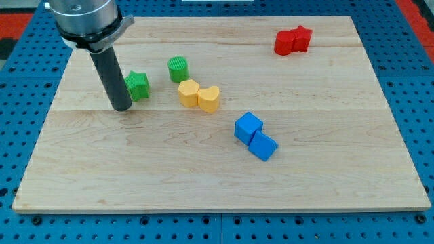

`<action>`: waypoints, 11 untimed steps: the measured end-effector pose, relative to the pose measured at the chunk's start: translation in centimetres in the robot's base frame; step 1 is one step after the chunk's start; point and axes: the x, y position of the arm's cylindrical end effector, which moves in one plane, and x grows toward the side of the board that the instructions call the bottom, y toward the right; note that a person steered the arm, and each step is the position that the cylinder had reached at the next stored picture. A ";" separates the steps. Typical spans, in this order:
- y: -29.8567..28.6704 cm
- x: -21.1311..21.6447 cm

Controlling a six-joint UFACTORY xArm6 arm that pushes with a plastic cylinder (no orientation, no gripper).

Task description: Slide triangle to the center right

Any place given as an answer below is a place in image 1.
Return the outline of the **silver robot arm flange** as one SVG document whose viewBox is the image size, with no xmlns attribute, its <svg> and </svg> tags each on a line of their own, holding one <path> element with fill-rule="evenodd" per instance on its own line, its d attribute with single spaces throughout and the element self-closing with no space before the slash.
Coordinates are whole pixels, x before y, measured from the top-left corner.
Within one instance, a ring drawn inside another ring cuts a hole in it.
<svg viewBox="0 0 434 244">
<path fill-rule="evenodd" d="M 111 48 L 128 27 L 132 15 L 123 16 L 115 0 L 47 0 L 56 28 L 71 49 L 99 54 Z"/>
</svg>

